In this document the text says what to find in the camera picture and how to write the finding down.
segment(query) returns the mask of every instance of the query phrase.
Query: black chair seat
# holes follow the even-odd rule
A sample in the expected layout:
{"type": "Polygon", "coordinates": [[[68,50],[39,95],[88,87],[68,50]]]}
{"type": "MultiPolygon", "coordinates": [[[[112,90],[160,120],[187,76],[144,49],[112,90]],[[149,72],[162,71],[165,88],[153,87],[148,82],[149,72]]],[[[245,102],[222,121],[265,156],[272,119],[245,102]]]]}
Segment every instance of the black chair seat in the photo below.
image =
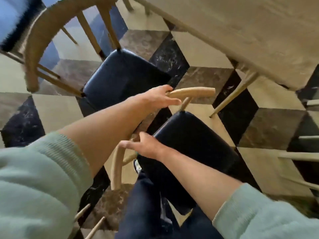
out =
{"type": "MultiPolygon", "coordinates": [[[[220,136],[189,112],[175,113],[153,136],[162,144],[223,173],[238,160],[237,153],[220,136]]],[[[179,213],[185,215],[196,205],[161,162],[141,155],[138,162],[179,213]]]]}
{"type": "Polygon", "coordinates": [[[83,92],[95,110],[110,107],[130,96],[165,85],[171,77],[136,54],[119,49],[113,51],[91,79],[83,92]]]}

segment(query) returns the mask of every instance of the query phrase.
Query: jeans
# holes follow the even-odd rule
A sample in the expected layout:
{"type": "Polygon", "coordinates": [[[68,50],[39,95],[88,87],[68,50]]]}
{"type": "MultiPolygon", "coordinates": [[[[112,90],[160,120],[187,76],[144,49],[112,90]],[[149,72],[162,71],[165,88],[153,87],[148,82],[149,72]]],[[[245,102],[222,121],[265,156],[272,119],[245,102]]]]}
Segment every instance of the jeans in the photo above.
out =
{"type": "Polygon", "coordinates": [[[115,239],[223,239],[211,220],[196,206],[181,227],[154,184],[141,171],[128,198],[115,239]]]}

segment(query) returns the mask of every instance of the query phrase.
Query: wooden table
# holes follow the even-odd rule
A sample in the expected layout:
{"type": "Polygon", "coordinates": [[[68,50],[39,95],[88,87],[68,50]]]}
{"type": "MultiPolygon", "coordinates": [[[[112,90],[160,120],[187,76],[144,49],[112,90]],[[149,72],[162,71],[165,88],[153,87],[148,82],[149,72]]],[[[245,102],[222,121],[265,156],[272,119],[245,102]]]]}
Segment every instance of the wooden table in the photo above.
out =
{"type": "Polygon", "coordinates": [[[303,88],[319,61],[319,0],[135,0],[251,71],[214,111],[259,75],[303,88]]]}

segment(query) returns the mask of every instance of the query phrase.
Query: sleeve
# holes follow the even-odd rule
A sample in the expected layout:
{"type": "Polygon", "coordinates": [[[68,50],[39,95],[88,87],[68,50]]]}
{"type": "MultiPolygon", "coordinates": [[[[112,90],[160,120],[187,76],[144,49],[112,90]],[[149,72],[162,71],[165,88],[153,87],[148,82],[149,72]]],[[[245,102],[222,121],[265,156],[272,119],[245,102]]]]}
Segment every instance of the sleeve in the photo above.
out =
{"type": "Polygon", "coordinates": [[[319,220],[292,205],[272,201],[248,184],[239,187],[220,208],[213,225],[225,239],[317,238],[319,220]]]}
{"type": "Polygon", "coordinates": [[[92,182],[86,159],[64,135],[0,150],[1,237],[67,238],[92,182]]]}

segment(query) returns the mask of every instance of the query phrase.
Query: ribbed cuff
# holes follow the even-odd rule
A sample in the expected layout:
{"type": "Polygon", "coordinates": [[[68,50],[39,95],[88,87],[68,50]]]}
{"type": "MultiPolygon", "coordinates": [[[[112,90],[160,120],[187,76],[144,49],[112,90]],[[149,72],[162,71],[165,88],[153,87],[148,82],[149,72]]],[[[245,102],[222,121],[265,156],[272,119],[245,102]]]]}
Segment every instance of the ribbed cuff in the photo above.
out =
{"type": "Polygon", "coordinates": [[[271,202],[249,184],[243,184],[219,209],[213,226],[225,239],[239,238],[258,210],[271,202]]]}
{"type": "Polygon", "coordinates": [[[52,132],[27,146],[56,162],[70,177],[79,196],[92,185],[89,164],[78,146],[65,135],[52,132]]]}

